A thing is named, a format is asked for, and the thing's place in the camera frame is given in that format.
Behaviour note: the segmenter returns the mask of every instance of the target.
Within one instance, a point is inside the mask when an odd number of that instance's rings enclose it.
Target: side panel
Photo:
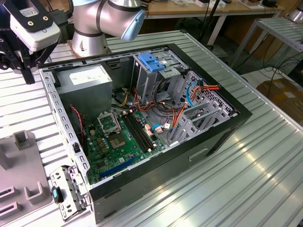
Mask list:
[[[195,146],[126,185],[117,188],[110,194],[94,201],[96,223],[109,217],[123,207],[130,205],[150,191],[206,158],[209,152],[213,153],[213,148],[218,149],[216,146],[218,145],[218,142],[220,144],[222,143],[221,138],[226,140],[234,130],[235,128],[222,131],[198,146]]]

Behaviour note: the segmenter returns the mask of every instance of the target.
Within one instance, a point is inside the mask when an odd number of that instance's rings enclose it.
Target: metal rack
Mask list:
[[[146,34],[125,43],[108,39],[113,52],[176,43],[244,104],[253,115],[213,156],[193,166],[100,226],[296,226],[303,217],[303,128],[274,106],[240,76],[180,31]],[[51,58],[72,58],[68,45]],[[46,175],[70,164],[47,104],[40,77],[26,85],[20,75],[0,71],[0,138],[30,130],[37,139]],[[9,227],[93,226],[89,211],[64,223],[51,203]]]
[[[231,63],[231,68],[233,68],[240,57],[242,51],[244,50],[246,44],[254,34],[257,27],[260,27],[264,30],[260,38],[256,41],[255,45],[252,47],[250,53],[254,51],[269,33],[274,37],[280,39],[282,42],[287,44],[289,47],[283,52],[282,56],[290,51],[291,48],[297,50],[298,52],[303,51],[302,37],[303,37],[303,25],[296,24],[291,20],[281,17],[281,18],[267,18],[267,19],[256,19],[246,36],[244,37],[242,43],[240,44],[237,52],[233,57]],[[283,58],[280,59],[276,65],[279,65],[282,62]]]

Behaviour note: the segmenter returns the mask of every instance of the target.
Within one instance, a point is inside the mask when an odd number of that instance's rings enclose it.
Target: wooden table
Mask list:
[[[235,15],[263,15],[273,14],[273,17],[278,17],[284,10],[283,7],[278,6],[277,8],[265,8],[265,9],[249,9],[239,3],[237,0],[232,0],[230,4],[226,4],[224,8],[217,8],[214,16],[219,16],[216,26],[214,27],[213,33],[208,41],[208,45],[213,45],[216,40],[222,25],[227,16]],[[51,0],[50,1],[54,9],[64,8],[68,10],[67,0]],[[161,19],[161,18],[184,18],[184,17],[204,17],[206,13],[206,7],[199,7],[196,4],[188,4],[187,6],[179,6],[172,1],[168,2],[151,2],[148,7],[147,19]],[[265,34],[260,36],[260,40],[264,38]]]

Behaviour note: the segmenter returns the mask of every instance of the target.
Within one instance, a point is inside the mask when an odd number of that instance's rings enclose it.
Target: green motherboard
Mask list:
[[[132,117],[136,119],[138,125],[141,126],[145,132],[144,126],[147,124],[139,111],[132,113]],[[140,145],[134,137],[132,129],[127,127],[124,122],[123,116],[117,116],[117,121],[121,127],[120,133],[112,133],[106,136],[103,133],[101,125],[98,121],[84,127],[87,134],[88,153],[87,159],[90,164],[87,177],[90,184],[94,184],[103,179],[103,177],[110,176],[117,171],[130,166],[134,163],[140,162],[141,160],[164,150],[163,142],[155,134],[153,137],[147,135],[148,139],[153,145],[153,149],[149,152],[142,150]],[[111,118],[107,117],[104,122],[102,120],[103,129],[113,126]]]

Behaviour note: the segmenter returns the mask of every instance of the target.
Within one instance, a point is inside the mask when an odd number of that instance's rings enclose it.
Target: black ram slot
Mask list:
[[[144,153],[148,152],[149,148],[153,149],[152,142],[149,140],[149,138],[133,116],[123,116],[123,120]]]
[[[144,142],[146,143],[146,145],[148,144],[150,149],[153,149],[153,145],[152,145],[150,139],[146,135],[144,129],[142,129],[140,124],[137,122],[137,120],[134,117],[131,117],[129,120],[131,121],[132,125],[135,125],[135,126],[140,128],[139,133],[142,135],[142,138],[143,138]]]
[[[127,128],[141,147],[141,149],[146,152],[148,147],[146,147],[143,138],[140,136],[140,134],[136,131],[136,128],[132,125],[131,121],[128,119],[128,117],[124,118],[124,122],[127,125]]]

